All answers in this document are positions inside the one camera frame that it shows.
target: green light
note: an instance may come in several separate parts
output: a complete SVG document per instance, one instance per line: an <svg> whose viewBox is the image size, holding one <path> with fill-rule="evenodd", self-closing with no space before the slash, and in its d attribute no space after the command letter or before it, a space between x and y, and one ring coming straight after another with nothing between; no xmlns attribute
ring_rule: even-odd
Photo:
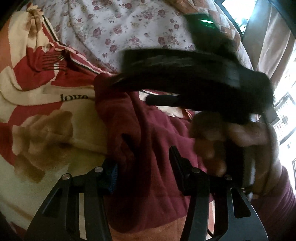
<svg viewBox="0 0 296 241"><path fill-rule="evenodd" d="M204 20L204 19L202 19L202 22L205 22L205 23L213 23L212 21Z"/></svg>

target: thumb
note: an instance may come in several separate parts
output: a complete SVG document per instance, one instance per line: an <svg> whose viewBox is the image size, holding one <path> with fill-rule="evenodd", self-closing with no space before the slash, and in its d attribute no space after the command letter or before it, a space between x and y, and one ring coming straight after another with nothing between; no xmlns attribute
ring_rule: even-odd
<svg viewBox="0 0 296 241"><path fill-rule="evenodd" d="M249 122L246 125L229 123L229 138L238 146L265 145L268 143L267 126L260 122Z"/></svg>

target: maroon cloth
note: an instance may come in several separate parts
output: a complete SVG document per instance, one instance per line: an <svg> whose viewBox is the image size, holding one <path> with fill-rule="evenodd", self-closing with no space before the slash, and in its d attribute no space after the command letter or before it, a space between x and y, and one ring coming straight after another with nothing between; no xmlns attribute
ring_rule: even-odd
<svg viewBox="0 0 296 241"><path fill-rule="evenodd" d="M296 240L296 197L288 172L282 167L278 184L266 196L251 201L269 241Z"/></svg>
<svg viewBox="0 0 296 241"><path fill-rule="evenodd" d="M138 232L185 216L189 198L177 188L168 151L175 145L205 171L193 151L189 121L146 105L138 92L106 91L105 84L102 75L94 81L96 110L108 130L108 154L119 163L117 191L105 202L110 225L119 232Z"/></svg>

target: silver rivet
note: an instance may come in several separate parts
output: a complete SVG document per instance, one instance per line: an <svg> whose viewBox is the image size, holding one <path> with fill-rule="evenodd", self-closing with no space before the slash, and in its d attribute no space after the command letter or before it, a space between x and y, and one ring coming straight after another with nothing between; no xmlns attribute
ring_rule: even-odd
<svg viewBox="0 0 296 241"><path fill-rule="evenodd" d="M197 167L193 167L193 168L191 169L191 171L192 171L193 173L199 173L199 172L200 172L200 169L197 168Z"/></svg>
<svg viewBox="0 0 296 241"><path fill-rule="evenodd" d="M226 174L226 175L224 176L224 178L225 178L227 181L231 181L231 180L232 180L232 177L231 177L230 175L228 175L228 174Z"/></svg>
<svg viewBox="0 0 296 241"><path fill-rule="evenodd" d="M102 172L103 171L103 168L102 167L96 167L94 169L94 171L99 173L99 172Z"/></svg>
<svg viewBox="0 0 296 241"><path fill-rule="evenodd" d="M63 180L68 180L70 177L71 177L70 174L69 174L69 173L66 173L66 174L64 174L64 175L62 176L62 179L63 179Z"/></svg>

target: human hand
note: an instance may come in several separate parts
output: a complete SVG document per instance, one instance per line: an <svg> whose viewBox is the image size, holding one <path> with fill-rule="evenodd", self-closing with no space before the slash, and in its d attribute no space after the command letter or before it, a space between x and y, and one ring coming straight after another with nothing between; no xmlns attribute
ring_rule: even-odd
<svg viewBox="0 0 296 241"><path fill-rule="evenodd" d="M226 139L231 139L240 147L253 146L256 173L252 191L254 194L265 194L278 183L281 176L276 133L272 126L268 128L272 137L271 143L266 124L260 122L249 122L246 125L227 123L222 120L219 113L203 111L194 116L190 136L195 138L194 151L202 157L207 173L219 177L223 176L227 169L225 155L221 155L225 152L222 150L224 148L222 144Z"/></svg>

